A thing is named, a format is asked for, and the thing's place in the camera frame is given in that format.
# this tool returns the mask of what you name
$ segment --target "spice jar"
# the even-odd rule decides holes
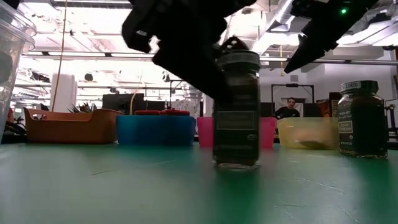
[[[217,61],[233,94],[232,103],[214,103],[213,162],[216,166],[252,169],[259,159],[259,55],[230,50]]]
[[[384,100],[377,81],[341,84],[338,103],[340,153],[345,156],[386,158],[387,129]]]

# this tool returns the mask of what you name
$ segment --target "laboratory room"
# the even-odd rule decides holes
[[[0,224],[375,224],[397,0],[0,0]]]

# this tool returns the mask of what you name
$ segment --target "pink plastic bin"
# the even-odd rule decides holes
[[[275,118],[261,118],[261,148],[270,149],[274,146]],[[213,118],[198,118],[198,137],[200,147],[213,147]]]

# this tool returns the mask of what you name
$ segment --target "black jar lid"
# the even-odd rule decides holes
[[[247,65],[248,69],[260,70],[260,56],[259,54],[250,50],[229,50],[221,55],[217,60],[220,67],[225,67],[232,64]]]
[[[340,93],[349,93],[354,91],[368,91],[372,93],[377,93],[379,91],[379,84],[377,81],[373,80],[363,80],[343,83],[340,85]]]

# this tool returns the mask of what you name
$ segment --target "table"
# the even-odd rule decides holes
[[[264,150],[255,171],[219,170],[211,151],[0,147],[1,224],[395,223],[398,152]]]

